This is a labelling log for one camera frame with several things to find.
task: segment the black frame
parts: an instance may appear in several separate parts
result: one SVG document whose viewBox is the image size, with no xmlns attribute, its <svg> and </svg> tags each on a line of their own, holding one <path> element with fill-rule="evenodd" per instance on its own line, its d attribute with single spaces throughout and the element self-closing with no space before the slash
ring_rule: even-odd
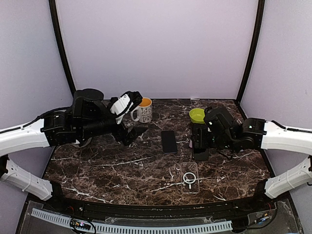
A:
<svg viewBox="0 0 312 234">
<path fill-rule="evenodd" d="M 76 91 L 76 87 L 73 81 L 73 77 L 71 75 L 69 63 L 67 60 L 63 39 L 59 27 L 59 19 L 58 19 L 58 13 L 56 8 L 56 1 L 55 0 L 49 0 L 50 4 L 50 11 L 51 11 L 51 18 L 53 22 L 53 28 L 55 32 L 56 41 L 58 44 L 58 50 L 60 54 L 60 58 L 63 64 L 63 68 L 66 74 L 67 82 L 70 88 L 70 91 L 72 95 Z M 251 72 L 256 47 L 259 39 L 260 34 L 260 28 L 261 28 L 261 22 L 264 12 L 264 4 L 265 0 L 258 0 L 258 8 L 257 8 L 257 14 L 255 19 L 255 26 L 253 31 L 253 38 L 250 46 L 250 51 L 244 71 L 244 75 L 242 78 L 242 82 L 239 88 L 239 92 L 237 94 L 236 100 L 234 100 L 234 103 L 238 107 L 239 112 L 242 114 L 243 118 L 246 119 L 246 114 L 244 113 L 243 109 L 240 106 L 240 103 L 242 101 L 248 78 Z M 274 171 L 270 165 L 270 162 L 267 158 L 267 155 L 264 150 L 260 151 L 266 166 L 269 170 L 270 176 L 274 177 Z M 215 203 L 206 203 L 206 204 L 199 204 L 199 205 L 184 205 L 184 206 L 129 206 L 129 205 L 113 205 L 113 204 L 102 204 L 102 203 L 96 203 L 96 202 L 85 202 L 81 200 L 71 199 L 71 198 L 65 198 L 65 201 L 71 205 L 77 213 L 75 215 L 80 216 L 81 218 L 92 220 L 92 219 L 102 219 L 105 220 L 106 217 L 124 217 L 124 218 L 189 218 L 189 217 L 204 217 L 204 216 L 213 216 L 214 219 L 218 218 L 225 218 L 232 221 L 238 221 L 240 223 L 243 223 L 242 226 L 248 224 L 247 215 L 252 211 L 238 211 L 234 209 L 235 206 L 240 206 L 240 204 L 246 203 L 250 201 L 252 197 L 232 200 L 232 201 L 222 201 L 222 202 L 215 202 Z M 291 208 L 293 210 L 293 213 L 295 215 L 298 229 L 300 228 L 298 224 L 299 218 L 298 213 L 296 211 L 296 208 L 294 206 L 292 197 L 290 196 L 289 192 L 286 192 L 278 197 L 278 200 L 288 199 L 291 204 Z M 35 197 L 32 194 L 29 194 L 26 202 L 24 204 L 22 214 L 19 219 L 19 224 L 16 233 L 19 233 L 21 229 L 21 223 L 22 218 L 25 215 L 28 202 L 29 201 L 35 201 L 38 203 L 44 204 L 44 208 L 51 210 L 51 207 L 48 206 L 44 201 L 39 200 L 37 197 Z"/>
</svg>

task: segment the brown marble tabletop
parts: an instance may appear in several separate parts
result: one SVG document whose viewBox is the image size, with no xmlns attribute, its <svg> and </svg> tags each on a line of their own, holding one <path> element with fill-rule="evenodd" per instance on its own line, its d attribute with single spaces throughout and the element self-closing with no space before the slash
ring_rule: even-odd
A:
<svg viewBox="0 0 312 234">
<path fill-rule="evenodd" d="M 44 178 L 59 182 L 66 197 L 122 205 L 188 205 L 252 196 L 257 182 L 269 178 L 261 154 L 253 150 L 234 154 L 232 160 L 215 152 L 207 161 L 196 161 L 199 192 L 182 192 L 181 163 L 194 162 L 189 111 L 207 106 L 225 106 L 238 122 L 243 120 L 231 100 L 156 99 L 151 123 L 124 118 L 126 126 L 148 127 L 130 146 L 111 135 L 95 137 L 81 149 L 60 146 Z M 163 154 L 162 130 L 175 131 L 177 154 Z"/>
</svg>

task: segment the white wall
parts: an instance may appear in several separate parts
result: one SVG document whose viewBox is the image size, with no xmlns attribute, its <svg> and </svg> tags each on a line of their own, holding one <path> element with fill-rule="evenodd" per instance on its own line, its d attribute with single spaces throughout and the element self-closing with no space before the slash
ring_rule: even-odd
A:
<svg viewBox="0 0 312 234">
<path fill-rule="evenodd" d="M 76 86 L 236 98 L 257 0 L 58 0 Z"/>
<path fill-rule="evenodd" d="M 71 104 L 47 0 L 0 1 L 0 83 L 0 129 Z M 32 149 L 10 158 L 42 176 L 50 153 Z M 26 196 L 0 182 L 0 233 L 15 233 Z"/>
<path fill-rule="evenodd" d="M 259 44 L 242 101 L 249 117 L 312 128 L 312 1 L 266 1 Z M 268 151 L 277 175 L 307 155 Z M 305 233 L 312 233 L 312 190 L 291 191 Z"/>
</svg>

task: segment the yellow-green bowl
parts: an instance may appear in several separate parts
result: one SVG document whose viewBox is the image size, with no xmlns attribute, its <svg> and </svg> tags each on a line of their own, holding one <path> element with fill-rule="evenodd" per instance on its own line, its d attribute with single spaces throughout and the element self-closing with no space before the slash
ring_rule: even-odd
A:
<svg viewBox="0 0 312 234">
<path fill-rule="evenodd" d="M 200 108 L 195 108 L 190 111 L 190 117 L 192 123 L 201 123 L 205 124 L 204 117 L 205 117 L 205 110 Z"/>
</svg>

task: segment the white ring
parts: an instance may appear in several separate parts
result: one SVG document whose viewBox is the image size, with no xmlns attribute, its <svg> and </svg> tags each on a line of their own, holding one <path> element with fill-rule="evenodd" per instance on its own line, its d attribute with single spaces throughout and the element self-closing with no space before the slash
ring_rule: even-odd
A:
<svg viewBox="0 0 312 234">
<path fill-rule="evenodd" d="M 192 175 L 192 176 L 194 176 L 194 180 L 193 181 L 187 181 L 187 180 L 189 180 L 188 178 L 186 178 L 186 175 Z M 187 173 L 185 173 L 184 174 L 184 176 L 183 176 L 183 181 L 185 182 L 185 183 L 187 183 L 187 184 L 193 184 L 193 183 L 195 183 L 195 181 L 196 181 L 196 176 L 195 176 L 195 174 L 193 173 L 193 172 L 187 172 Z"/>
</svg>

